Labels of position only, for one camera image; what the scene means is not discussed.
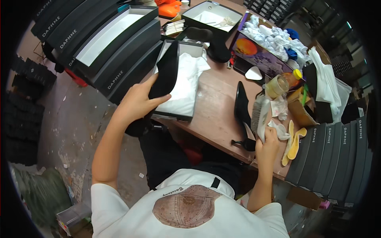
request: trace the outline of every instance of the black suede high heel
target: black suede high heel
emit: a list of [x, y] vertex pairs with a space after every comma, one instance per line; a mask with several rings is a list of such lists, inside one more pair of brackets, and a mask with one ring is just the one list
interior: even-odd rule
[[251, 118], [249, 116], [249, 112], [247, 111], [248, 103], [249, 100], [247, 99], [243, 83], [239, 81], [237, 86], [237, 95], [235, 97], [234, 116], [242, 129], [244, 139], [242, 141], [232, 140], [231, 143], [232, 145], [240, 144], [247, 151], [255, 151], [256, 141], [248, 137], [248, 133], [251, 133]]
[[[179, 54], [179, 42], [173, 41], [163, 57], [156, 64], [159, 75], [148, 94], [149, 99], [163, 97], [173, 90], [177, 80]], [[127, 127], [125, 133], [130, 136], [140, 137], [145, 135], [148, 131], [153, 130], [154, 126], [151, 122], [151, 116], [155, 109], [150, 111], [144, 118], [133, 121]]]

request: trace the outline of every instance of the yellow bottle cap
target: yellow bottle cap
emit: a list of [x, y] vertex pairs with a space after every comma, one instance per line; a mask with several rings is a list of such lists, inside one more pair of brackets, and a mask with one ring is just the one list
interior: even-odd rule
[[299, 80], [299, 79], [302, 78], [302, 73], [300, 72], [299, 69], [295, 69], [295, 70], [292, 72], [292, 74], [295, 76], [295, 78], [296, 78], [297, 80]]

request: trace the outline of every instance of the wooden table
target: wooden table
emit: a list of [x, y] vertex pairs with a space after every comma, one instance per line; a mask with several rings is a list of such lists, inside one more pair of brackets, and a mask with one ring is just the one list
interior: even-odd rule
[[[203, 2], [203, 0], [192, 0], [191, 4], [195, 6], [200, 2]], [[242, 15], [245, 14], [245, 11], [248, 11], [245, 7], [228, 0], [215, 0], [215, 2], [234, 9], [242, 13]], [[162, 25], [167, 21], [167, 19], [160, 19]], [[235, 32], [226, 42], [228, 48], [234, 35]], [[231, 156], [245, 163], [250, 163], [255, 156], [255, 152], [248, 152], [239, 145], [231, 145], [232, 139], [240, 141], [243, 138], [241, 129], [234, 118], [235, 95], [238, 82], [242, 81], [249, 99], [248, 111], [249, 115], [251, 115], [255, 96], [262, 88], [253, 81], [246, 79], [245, 76], [239, 74], [233, 68], [227, 69], [226, 64], [215, 63], [209, 57], [207, 62], [211, 69], [204, 71], [200, 76], [193, 120], [190, 123], [183, 121], [173, 121], [172, 123]], [[271, 112], [267, 118], [268, 122], [270, 119]], [[277, 124], [280, 123], [277, 117], [272, 119]], [[286, 129], [288, 129], [290, 119], [292, 119], [292, 115], [289, 115], [287, 120], [282, 122]], [[280, 149], [274, 164], [273, 175], [282, 180], [284, 180], [290, 167], [290, 163], [283, 167], [280, 162], [286, 142], [280, 142]]]

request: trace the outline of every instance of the black pants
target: black pants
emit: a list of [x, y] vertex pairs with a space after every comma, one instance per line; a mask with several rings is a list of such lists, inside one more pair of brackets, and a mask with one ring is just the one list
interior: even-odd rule
[[181, 147], [169, 132], [150, 131], [139, 138], [147, 165], [147, 182], [152, 190], [179, 169], [197, 169], [217, 175], [238, 193], [239, 179], [245, 168], [232, 156], [206, 145], [202, 149], [203, 161], [192, 166]]

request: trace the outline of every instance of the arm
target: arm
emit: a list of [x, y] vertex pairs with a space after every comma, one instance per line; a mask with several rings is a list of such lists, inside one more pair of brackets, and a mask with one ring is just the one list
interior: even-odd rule
[[255, 145], [258, 179], [247, 202], [247, 209], [250, 212], [258, 211], [263, 206], [271, 203], [272, 173], [279, 149], [275, 128], [266, 127], [265, 139], [266, 142], [263, 144], [261, 139], [258, 138]]
[[117, 190], [120, 147], [124, 131], [131, 122], [144, 117], [171, 98], [170, 94], [151, 100], [148, 98], [156, 79], [157, 74], [144, 83], [132, 86], [115, 110], [94, 155], [91, 167], [93, 184], [107, 184]]

